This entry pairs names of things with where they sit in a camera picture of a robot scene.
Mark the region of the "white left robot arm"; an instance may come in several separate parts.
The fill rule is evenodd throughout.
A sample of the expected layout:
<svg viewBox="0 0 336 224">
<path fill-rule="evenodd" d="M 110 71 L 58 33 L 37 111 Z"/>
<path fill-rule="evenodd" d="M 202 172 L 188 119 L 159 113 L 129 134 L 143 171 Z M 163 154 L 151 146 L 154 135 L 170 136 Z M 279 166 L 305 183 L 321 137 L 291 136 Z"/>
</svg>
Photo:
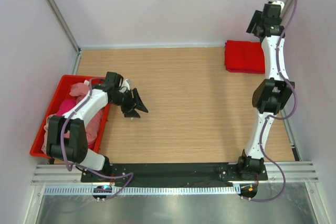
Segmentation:
<svg viewBox="0 0 336 224">
<path fill-rule="evenodd" d="M 46 154 L 65 162 L 68 170 L 77 166 L 92 173 L 100 182 L 112 179 L 110 161 L 106 156 L 89 149 L 86 126 L 108 104 L 120 107 L 126 118 L 139 118 L 139 112 L 148 112 L 138 90 L 130 81 L 116 72 L 107 72 L 95 84 L 89 83 L 85 97 L 63 115 L 54 115 L 48 124 Z"/>
</svg>

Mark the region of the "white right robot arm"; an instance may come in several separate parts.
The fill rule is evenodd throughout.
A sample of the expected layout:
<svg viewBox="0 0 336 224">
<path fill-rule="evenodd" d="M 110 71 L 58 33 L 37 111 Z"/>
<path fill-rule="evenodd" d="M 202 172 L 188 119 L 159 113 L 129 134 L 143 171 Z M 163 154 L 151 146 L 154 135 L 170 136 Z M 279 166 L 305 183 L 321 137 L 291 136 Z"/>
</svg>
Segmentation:
<svg viewBox="0 0 336 224">
<path fill-rule="evenodd" d="M 256 122 L 236 166 L 236 173 L 243 180 L 255 179 L 265 172 L 265 146 L 269 132 L 295 89 L 295 83 L 288 78 L 283 57 L 285 28 L 280 17 L 283 7 L 282 1 L 268 0 L 262 11 L 255 11 L 247 28 L 248 33 L 260 40 L 265 59 L 265 78 L 253 93 Z"/>
</svg>

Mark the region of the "beige t shirt in bin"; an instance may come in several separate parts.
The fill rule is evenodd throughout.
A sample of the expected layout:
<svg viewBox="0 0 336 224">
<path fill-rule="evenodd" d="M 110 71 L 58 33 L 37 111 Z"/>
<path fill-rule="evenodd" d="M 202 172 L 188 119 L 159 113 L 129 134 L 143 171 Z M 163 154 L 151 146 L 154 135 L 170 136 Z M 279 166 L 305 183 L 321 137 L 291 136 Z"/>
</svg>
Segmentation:
<svg viewBox="0 0 336 224">
<path fill-rule="evenodd" d="M 44 132 L 44 142 L 43 142 L 43 145 L 41 147 L 41 150 L 44 154 L 47 154 L 46 148 L 47 148 L 47 138 L 48 138 L 48 127 L 49 127 L 49 121 L 50 121 L 52 116 L 53 116 L 53 114 L 47 116 L 45 125 L 43 127 L 45 132 Z"/>
</svg>

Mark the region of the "light pink t shirt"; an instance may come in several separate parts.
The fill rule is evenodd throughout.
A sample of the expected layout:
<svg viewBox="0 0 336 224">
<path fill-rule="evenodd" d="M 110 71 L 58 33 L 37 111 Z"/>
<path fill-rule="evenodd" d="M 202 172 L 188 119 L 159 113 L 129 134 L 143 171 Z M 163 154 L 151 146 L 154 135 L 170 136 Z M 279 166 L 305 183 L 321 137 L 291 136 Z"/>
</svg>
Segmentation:
<svg viewBox="0 0 336 224">
<path fill-rule="evenodd" d="M 72 97 L 76 98 L 76 104 L 78 104 L 81 100 L 85 98 L 88 92 L 88 82 L 85 81 L 73 84 L 71 86 L 69 94 Z M 88 147 L 90 149 L 93 149 L 95 141 L 97 139 L 100 123 L 102 121 L 103 111 L 104 109 L 99 110 L 86 126 L 86 137 L 88 141 Z"/>
</svg>

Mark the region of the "magenta t shirt in bin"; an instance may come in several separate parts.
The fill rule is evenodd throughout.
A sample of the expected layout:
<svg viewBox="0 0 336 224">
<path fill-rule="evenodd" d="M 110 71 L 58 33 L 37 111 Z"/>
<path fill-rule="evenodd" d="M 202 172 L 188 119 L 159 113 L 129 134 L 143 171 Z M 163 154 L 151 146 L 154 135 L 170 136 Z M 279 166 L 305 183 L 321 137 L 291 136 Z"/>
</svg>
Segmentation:
<svg viewBox="0 0 336 224">
<path fill-rule="evenodd" d="M 77 105 L 76 100 L 65 99 L 65 100 L 62 101 L 56 115 L 57 116 L 62 116 L 63 114 L 67 113 L 68 111 L 71 111 L 76 105 Z"/>
</svg>

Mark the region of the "red t shirt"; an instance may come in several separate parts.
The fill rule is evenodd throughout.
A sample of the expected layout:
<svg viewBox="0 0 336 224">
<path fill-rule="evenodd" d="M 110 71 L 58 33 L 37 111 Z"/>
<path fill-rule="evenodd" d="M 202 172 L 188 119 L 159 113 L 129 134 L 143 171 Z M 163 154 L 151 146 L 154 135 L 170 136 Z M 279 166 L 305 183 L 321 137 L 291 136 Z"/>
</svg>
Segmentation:
<svg viewBox="0 0 336 224">
<path fill-rule="evenodd" d="M 265 58 L 260 42 L 226 41 L 224 66 L 231 69 L 265 71 Z"/>
</svg>

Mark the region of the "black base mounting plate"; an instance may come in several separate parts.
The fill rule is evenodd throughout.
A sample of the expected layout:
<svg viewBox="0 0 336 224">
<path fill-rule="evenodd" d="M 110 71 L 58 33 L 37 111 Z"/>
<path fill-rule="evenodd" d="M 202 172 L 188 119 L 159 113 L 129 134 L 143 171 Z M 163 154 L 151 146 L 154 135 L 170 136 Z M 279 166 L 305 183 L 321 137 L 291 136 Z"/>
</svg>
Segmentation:
<svg viewBox="0 0 336 224">
<path fill-rule="evenodd" d="M 266 181 L 266 168 L 259 172 L 238 171 L 235 163 L 111 164 L 98 173 L 120 177 L 133 173 L 129 187 L 210 188 L 231 186 L 238 181 Z"/>
</svg>

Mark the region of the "folded magenta t shirt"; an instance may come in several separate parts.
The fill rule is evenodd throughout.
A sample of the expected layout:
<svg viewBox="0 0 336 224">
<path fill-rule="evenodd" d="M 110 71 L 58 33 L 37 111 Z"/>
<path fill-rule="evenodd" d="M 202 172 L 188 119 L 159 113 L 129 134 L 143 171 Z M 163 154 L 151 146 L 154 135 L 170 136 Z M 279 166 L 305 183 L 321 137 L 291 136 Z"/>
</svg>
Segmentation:
<svg viewBox="0 0 336 224">
<path fill-rule="evenodd" d="M 248 74 L 265 74 L 265 71 L 257 71 L 257 70 L 246 70 L 246 69 L 231 69 L 226 68 L 228 72 L 232 73 L 248 73 Z"/>
</svg>

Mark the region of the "left aluminium frame post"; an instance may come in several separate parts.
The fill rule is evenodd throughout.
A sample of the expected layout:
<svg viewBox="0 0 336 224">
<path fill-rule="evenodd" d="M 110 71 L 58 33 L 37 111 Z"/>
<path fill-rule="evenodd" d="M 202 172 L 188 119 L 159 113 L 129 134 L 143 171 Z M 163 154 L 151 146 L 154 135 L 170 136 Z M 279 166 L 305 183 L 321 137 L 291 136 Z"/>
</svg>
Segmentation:
<svg viewBox="0 0 336 224">
<path fill-rule="evenodd" d="M 64 34 L 66 35 L 67 39 L 69 40 L 70 44 L 72 45 L 73 49 L 77 54 L 80 53 L 81 49 L 76 42 L 67 22 L 65 21 L 60 9 L 58 8 L 58 5 L 55 0 L 46 0 L 51 12 L 53 13 L 54 17 L 56 18 L 56 21 L 60 25 L 61 29 L 63 30 Z"/>
</svg>

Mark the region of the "red plastic bin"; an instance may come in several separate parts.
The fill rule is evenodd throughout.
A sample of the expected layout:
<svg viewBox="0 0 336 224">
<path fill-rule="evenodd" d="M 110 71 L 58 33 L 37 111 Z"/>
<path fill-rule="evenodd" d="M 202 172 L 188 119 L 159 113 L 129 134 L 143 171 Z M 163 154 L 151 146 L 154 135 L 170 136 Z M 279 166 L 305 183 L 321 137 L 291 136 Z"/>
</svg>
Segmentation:
<svg viewBox="0 0 336 224">
<path fill-rule="evenodd" d="M 70 93 L 70 88 L 73 84 L 76 84 L 78 82 L 84 82 L 85 80 L 89 81 L 91 78 L 94 78 L 92 76 L 78 76 L 78 75 L 64 75 L 61 77 L 57 88 L 55 89 L 54 95 L 49 103 L 49 106 L 46 110 L 45 116 L 43 121 L 41 122 L 40 128 L 38 130 L 38 133 L 36 135 L 36 138 L 32 144 L 32 147 L 30 149 L 30 155 L 31 156 L 36 156 L 36 157 L 43 157 L 43 158 L 49 158 L 43 151 L 42 151 L 42 146 L 44 143 L 44 135 L 45 135 L 45 130 L 44 130 L 44 125 L 46 123 L 46 119 L 49 115 L 55 114 L 61 103 L 66 100 L 74 100 L 76 101 L 75 97 L 72 97 Z M 98 136 L 96 138 L 96 141 L 90 145 L 90 149 L 93 150 L 94 152 L 99 152 L 100 150 L 100 145 L 103 137 L 103 132 L 104 128 L 106 125 L 106 122 L 108 121 L 108 114 L 110 110 L 110 105 L 106 105 L 102 112 L 102 120 L 99 126 L 98 130 Z"/>
</svg>

